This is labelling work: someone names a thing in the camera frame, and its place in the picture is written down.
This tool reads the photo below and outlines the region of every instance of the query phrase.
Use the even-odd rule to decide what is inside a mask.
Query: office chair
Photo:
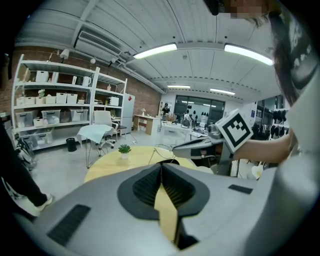
[[[115,147],[114,144],[116,143],[116,141],[118,141],[117,129],[118,129],[119,124],[112,122],[110,111],[104,111],[104,110],[94,111],[94,124],[95,125],[107,125],[107,126],[113,127],[112,135],[115,135],[116,140],[107,139],[107,135],[106,135],[104,137],[104,142],[101,145],[101,147],[102,147],[104,144],[109,144],[111,146],[111,148],[113,149]]]

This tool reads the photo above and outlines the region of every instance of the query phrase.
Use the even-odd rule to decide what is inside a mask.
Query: wall
[[[2,84],[0,88],[0,112],[11,111],[11,96],[14,76],[21,54],[24,54],[25,60],[46,61],[50,54],[55,50],[56,49],[53,48],[35,46],[15,48],[12,58],[12,79],[10,79],[6,84]],[[54,55],[51,61],[60,62],[60,58],[57,55]],[[64,63],[87,69],[90,67],[92,67],[92,69],[99,67],[101,73],[108,74],[121,80],[125,80],[127,78],[126,93],[135,96],[134,114],[141,114],[142,108],[147,110],[146,114],[151,114],[152,116],[156,116],[158,114],[161,94],[132,76],[123,73],[116,68],[108,68],[104,63],[96,62],[92,65],[89,58],[85,58],[82,55],[72,52],[70,52],[69,58]],[[108,85],[105,83],[99,83],[98,87],[106,89],[107,86]]]

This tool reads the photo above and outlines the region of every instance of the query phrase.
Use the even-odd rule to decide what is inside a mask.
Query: person's arm
[[[290,154],[291,132],[275,140],[248,140],[240,147],[234,160],[248,159],[266,163],[281,163]]]

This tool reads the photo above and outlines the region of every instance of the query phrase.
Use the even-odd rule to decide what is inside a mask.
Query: concrete floor
[[[118,150],[118,147],[122,144],[128,144],[130,146],[154,146],[163,143],[169,145],[177,139],[175,137],[174,140],[171,140],[170,137],[167,136],[165,138],[164,141],[161,141],[160,133],[157,133],[155,136],[150,136],[142,131],[133,131],[132,134],[127,134],[126,138],[125,136],[119,137],[114,145],[114,149],[108,147],[108,151]],[[85,147],[81,147],[78,144],[75,152],[68,152],[67,147],[62,145],[60,147],[39,150],[36,152],[36,157],[37,166],[31,171],[31,175],[41,191],[46,194],[52,194],[55,201],[61,199],[84,183],[88,172]],[[92,151],[90,162],[93,164],[98,159],[98,153]],[[247,164],[247,160],[241,160],[238,177],[246,179],[247,174],[251,173],[252,166],[254,166],[252,163]],[[236,170],[237,162],[234,161],[232,163],[231,175],[235,176]],[[211,170],[206,167],[202,167],[201,171],[212,173]],[[39,212],[26,197],[15,201],[30,214],[34,216],[39,215]]]

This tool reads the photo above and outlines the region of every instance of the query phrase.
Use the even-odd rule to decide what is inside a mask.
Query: black vent grille
[[[80,39],[86,39],[90,42],[93,42],[103,48],[108,49],[109,51],[119,55],[121,53],[121,50],[115,46],[113,46],[112,44],[108,43],[107,41],[100,39],[99,37],[96,37],[90,33],[84,32],[82,31],[79,35]]]

